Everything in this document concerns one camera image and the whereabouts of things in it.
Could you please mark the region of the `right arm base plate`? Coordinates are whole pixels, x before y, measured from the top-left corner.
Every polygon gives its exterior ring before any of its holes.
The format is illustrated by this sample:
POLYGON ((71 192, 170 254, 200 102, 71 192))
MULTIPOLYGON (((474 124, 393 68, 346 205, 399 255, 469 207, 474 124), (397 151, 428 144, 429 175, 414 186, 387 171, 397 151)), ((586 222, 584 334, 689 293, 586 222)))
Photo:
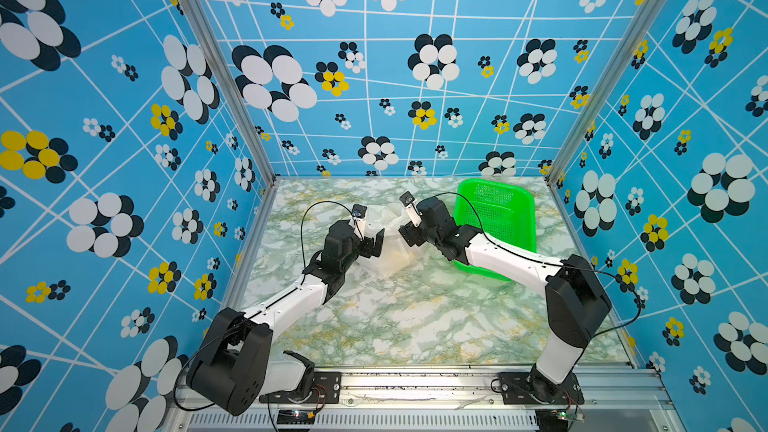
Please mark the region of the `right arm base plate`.
POLYGON ((493 390, 505 405, 583 405, 584 395, 576 375, 571 372, 561 384, 553 384, 536 373, 501 372, 492 381, 493 390))

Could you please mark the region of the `white plastic bag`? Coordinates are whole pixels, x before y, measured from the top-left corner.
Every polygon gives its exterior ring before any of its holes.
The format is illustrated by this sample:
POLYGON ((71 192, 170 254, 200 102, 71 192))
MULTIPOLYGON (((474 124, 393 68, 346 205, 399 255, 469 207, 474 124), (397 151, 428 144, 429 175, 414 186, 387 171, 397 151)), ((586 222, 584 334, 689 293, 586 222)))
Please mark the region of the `white plastic bag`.
POLYGON ((374 236, 384 230, 384 240, 379 257, 363 258, 357 264, 379 277, 389 278, 401 271, 420 271, 427 263, 426 247, 410 247, 399 233, 399 228, 411 219, 397 204, 373 205, 366 214, 366 236, 374 236))

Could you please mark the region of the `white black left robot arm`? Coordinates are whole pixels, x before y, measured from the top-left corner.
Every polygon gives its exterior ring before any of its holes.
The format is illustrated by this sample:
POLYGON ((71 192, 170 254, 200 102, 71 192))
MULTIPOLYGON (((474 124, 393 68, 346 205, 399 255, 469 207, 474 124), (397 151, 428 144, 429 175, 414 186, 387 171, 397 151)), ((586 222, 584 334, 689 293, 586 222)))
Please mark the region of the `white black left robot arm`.
POLYGON ((288 350, 273 358, 272 345, 295 322, 338 293, 346 272, 358 258, 381 255, 385 230, 370 237, 364 229, 362 219, 335 222, 323 248, 313 254, 287 289, 244 311, 219 311, 198 351, 189 359, 186 386, 232 416, 272 394, 293 399, 310 396, 314 362, 288 350))

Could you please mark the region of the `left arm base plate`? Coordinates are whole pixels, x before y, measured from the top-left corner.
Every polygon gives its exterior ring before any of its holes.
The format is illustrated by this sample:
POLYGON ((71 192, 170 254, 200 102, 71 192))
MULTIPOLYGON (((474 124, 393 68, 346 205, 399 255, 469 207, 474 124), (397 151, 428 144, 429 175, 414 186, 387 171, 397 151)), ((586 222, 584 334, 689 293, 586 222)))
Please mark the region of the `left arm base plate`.
POLYGON ((307 380, 291 391, 274 391, 258 398, 266 404, 328 405, 339 402, 342 373, 338 371, 315 371, 307 380))

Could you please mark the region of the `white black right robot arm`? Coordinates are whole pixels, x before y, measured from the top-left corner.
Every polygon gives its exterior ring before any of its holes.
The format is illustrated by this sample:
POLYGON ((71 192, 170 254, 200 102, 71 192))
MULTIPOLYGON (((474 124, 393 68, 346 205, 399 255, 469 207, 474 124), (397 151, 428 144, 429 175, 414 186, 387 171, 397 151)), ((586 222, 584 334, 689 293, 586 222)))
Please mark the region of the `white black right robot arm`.
POLYGON ((481 224, 459 225, 436 196, 417 201, 405 192, 400 202, 409 221, 399 233, 408 246, 429 243, 449 261, 487 269, 544 299, 549 335, 524 390, 551 403, 612 309, 594 267, 576 254, 558 259, 505 243, 481 224))

